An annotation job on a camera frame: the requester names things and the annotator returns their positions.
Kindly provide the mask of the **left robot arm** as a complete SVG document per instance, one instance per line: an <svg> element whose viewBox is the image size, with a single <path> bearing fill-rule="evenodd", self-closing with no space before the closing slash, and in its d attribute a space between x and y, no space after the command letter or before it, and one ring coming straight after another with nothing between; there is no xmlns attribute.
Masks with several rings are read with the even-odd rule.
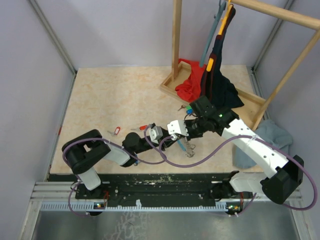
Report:
<svg viewBox="0 0 320 240"><path fill-rule="evenodd" d="M148 125L149 135L140 137L136 132L126 135L121 145L102 137L97 129L67 142L62 147L62 158L72 173L86 187L86 192L97 199L103 195L104 186L94 166L102 159L112 161L123 168L135 163L159 165L164 161L150 162L138 158L138 154L151 149L162 152L178 141L179 137L156 125Z"/></svg>

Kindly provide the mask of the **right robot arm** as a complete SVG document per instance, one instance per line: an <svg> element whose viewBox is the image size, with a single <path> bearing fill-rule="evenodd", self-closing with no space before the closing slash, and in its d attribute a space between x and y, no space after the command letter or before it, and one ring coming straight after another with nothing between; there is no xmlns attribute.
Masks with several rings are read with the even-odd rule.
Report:
<svg viewBox="0 0 320 240"><path fill-rule="evenodd" d="M303 181L303 171L284 154L263 144L240 117L230 108L216 109L206 96L190 103L196 119L187 121L188 132L199 137L205 132L217 133L230 140L257 165L262 172L236 172L223 185L223 192L235 198L240 192L265 194L272 202L283 204Z"/></svg>

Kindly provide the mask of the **large keyring with blue grip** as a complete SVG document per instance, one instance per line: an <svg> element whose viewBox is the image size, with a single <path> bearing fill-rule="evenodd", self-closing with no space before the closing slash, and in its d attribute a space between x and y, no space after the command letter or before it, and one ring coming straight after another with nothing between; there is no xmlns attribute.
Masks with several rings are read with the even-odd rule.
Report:
<svg viewBox="0 0 320 240"><path fill-rule="evenodd" d="M194 149L196 148L196 145L190 143L186 137L179 139L177 143L188 158L192 158L195 155Z"/></svg>

